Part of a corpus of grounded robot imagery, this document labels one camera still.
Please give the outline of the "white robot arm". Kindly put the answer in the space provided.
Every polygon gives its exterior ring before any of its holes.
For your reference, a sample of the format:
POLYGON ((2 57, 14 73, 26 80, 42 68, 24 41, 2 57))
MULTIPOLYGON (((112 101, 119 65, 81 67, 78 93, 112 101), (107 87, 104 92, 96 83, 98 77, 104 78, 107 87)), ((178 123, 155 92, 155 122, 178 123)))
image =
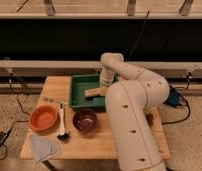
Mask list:
POLYGON ((121 53, 103 53, 100 86, 106 87, 105 106, 122 171, 166 171, 149 128, 145 110, 169 96, 167 80, 124 61, 121 53))

